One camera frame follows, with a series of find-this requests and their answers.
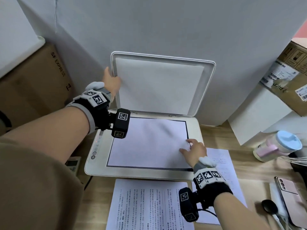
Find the sleeve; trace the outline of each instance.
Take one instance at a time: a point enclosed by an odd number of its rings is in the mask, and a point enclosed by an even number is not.
[[[73,229],[83,185],[59,161],[0,138],[0,229]]]

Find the black cable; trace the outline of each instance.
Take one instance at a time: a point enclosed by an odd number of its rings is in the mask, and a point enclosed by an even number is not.
[[[211,211],[208,211],[208,210],[204,210],[204,209],[197,209],[198,211],[206,211],[206,212],[209,212],[209,213],[211,213],[211,214],[213,214],[215,217],[217,217],[216,216],[216,214],[214,214],[213,212],[211,212]]]
[[[93,175],[90,177],[90,179],[87,181],[85,187],[84,187],[84,190],[87,188],[87,186],[90,184],[91,180],[93,178]]]

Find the gray wall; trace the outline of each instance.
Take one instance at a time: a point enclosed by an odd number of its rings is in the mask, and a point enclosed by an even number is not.
[[[307,0],[20,2],[56,43],[78,92],[101,79],[115,50],[215,61],[197,113],[207,125],[227,120],[307,18]]]

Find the pink wall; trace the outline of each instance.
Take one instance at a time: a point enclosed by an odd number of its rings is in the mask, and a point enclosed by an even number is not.
[[[303,26],[301,26],[301,28],[298,30],[294,38],[307,38],[307,20],[305,21]]]

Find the open scanner lid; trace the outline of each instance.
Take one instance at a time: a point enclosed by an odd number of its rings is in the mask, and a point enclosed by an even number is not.
[[[121,77],[117,108],[195,116],[215,70],[215,62],[114,51],[114,76]]]

